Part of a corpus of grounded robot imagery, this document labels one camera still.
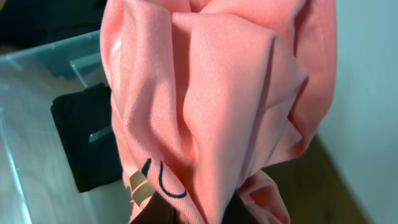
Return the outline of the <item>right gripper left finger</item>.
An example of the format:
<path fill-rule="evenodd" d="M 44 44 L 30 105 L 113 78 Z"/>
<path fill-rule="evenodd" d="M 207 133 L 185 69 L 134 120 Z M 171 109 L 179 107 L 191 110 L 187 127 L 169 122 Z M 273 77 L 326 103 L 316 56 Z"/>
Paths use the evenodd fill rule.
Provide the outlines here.
<path fill-rule="evenodd" d="M 158 192 L 155 192 L 147 206 L 130 224 L 177 224 L 177 212 Z"/>

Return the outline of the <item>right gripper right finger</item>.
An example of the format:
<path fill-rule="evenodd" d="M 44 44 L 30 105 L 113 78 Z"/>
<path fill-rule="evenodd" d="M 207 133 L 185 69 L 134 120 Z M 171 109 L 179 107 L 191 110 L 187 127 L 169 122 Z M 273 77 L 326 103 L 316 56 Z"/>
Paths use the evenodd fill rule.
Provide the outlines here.
<path fill-rule="evenodd" d="M 224 212 L 222 224 L 260 224 L 235 191 Z"/>

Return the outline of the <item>black taped cloth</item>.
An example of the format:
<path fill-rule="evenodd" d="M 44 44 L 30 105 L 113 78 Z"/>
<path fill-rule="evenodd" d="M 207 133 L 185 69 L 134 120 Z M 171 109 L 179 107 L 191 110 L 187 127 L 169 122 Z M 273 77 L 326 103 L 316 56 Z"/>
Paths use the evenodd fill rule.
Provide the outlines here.
<path fill-rule="evenodd" d="M 100 83 L 59 96 L 50 110 L 79 192 L 122 179 L 110 87 Z"/>

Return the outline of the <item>pink printed shirt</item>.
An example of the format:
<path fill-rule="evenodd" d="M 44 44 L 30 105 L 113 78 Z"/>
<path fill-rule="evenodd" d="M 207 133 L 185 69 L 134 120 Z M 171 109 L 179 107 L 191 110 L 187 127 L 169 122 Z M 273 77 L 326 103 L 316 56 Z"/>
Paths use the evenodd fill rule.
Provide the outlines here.
<path fill-rule="evenodd" d="M 235 191 L 289 223 L 264 168 L 300 156 L 336 78 L 331 0 L 109 0 L 100 52 L 133 221 L 158 192 L 177 223 L 221 223 Z"/>

